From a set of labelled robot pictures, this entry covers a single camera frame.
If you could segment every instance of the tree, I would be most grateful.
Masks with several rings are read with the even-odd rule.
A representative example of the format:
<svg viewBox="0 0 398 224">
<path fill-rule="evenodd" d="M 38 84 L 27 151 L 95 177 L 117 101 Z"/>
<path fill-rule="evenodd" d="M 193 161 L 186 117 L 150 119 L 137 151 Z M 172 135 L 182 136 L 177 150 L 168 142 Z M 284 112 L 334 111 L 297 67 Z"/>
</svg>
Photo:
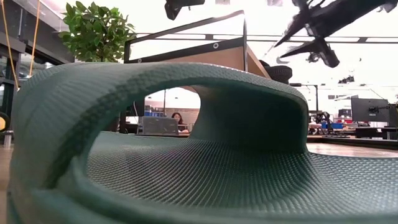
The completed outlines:
<svg viewBox="0 0 398 224">
<path fill-rule="evenodd" d="M 94 2 L 89 7 L 80 1 L 67 3 L 63 13 L 69 32 L 59 33 L 71 53 L 84 62 L 117 62 L 124 55 L 124 43 L 136 38 L 134 26 L 127 23 L 118 8 L 108 9 Z"/>
</svg>

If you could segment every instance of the floor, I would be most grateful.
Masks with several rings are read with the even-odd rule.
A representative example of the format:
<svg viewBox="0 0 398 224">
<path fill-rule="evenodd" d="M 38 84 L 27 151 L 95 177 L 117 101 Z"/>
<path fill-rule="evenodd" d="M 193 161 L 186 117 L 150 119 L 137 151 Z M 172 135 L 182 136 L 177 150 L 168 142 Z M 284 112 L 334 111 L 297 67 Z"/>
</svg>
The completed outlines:
<svg viewBox="0 0 398 224">
<path fill-rule="evenodd" d="M 398 151 L 335 144 L 307 144 L 310 152 L 339 156 L 398 157 Z M 12 147 L 0 146 L 0 224 L 6 223 L 6 188 L 9 180 L 9 163 Z"/>
</svg>

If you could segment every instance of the woman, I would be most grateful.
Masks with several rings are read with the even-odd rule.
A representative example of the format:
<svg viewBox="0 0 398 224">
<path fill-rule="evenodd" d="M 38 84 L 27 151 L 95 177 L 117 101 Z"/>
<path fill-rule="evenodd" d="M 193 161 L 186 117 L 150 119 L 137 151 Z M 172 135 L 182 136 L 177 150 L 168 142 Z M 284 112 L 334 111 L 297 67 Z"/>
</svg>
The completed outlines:
<svg viewBox="0 0 398 224">
<path fill-rule="evenodd" d="M 183 123 L 183 119 L 182 119 L 182 116 L 181 116 L 180 113 L 175 112 L 175 113 L 172 115 L 172 118 L 174 118 L 174 119 L 177 120 L 177 123 L 178 123 L 178 131 L 179 131 L 179 132 L 182 132 L 182 133 L 188 133 L 188 132 L 189 132 L 189 131 L 187 130 L 186 125 Z"/>
</svg>

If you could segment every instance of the computer monitor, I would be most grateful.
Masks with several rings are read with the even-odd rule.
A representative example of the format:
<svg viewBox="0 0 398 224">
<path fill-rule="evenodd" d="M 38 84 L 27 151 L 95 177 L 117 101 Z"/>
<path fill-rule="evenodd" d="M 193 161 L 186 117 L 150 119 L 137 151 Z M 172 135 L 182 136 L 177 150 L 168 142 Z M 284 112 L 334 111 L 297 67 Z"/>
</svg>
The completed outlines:
<svg viewBox="0 0 398 224">
<path fill-rule="evenodd" d="M 390 127 L 398 127 L 398 111 L 396 108 L 397 105 L 390 105 L 390 121 L 388 122 L 388 126 Z"/>
<path fill-rule="evenodd" d="M 174 118 L 142 117 L 142 133 L 148 135 L 178 135 L 178 124 Z"/>
<path fill-rule="evenodd" d="M 353 121 L 389 122 L 388 101 L 351 98 Z"/>
</svg>

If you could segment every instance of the dark hair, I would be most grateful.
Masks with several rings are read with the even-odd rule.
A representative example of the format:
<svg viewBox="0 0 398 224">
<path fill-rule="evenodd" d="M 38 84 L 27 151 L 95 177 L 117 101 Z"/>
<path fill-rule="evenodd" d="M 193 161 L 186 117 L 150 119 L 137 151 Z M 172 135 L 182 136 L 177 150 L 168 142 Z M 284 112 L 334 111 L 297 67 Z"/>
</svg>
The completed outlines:
<svg viewBox="0 0 398 224">
<path fill-rule="evenodd" d="M 181 116 L 181 114 L 180 113 L 178 113 L 178 112 L 175 112 L 175 113 L 173 113 L 173 115 L 172 115 L 172 118 L 174 118 L 174 116 L 175 115 L 179 115 L 180 116 L 180 120 L 178 121 L 178 124 L 183 124 L 183 121 L 182 121 L 182 116 Z"/>
</svg>

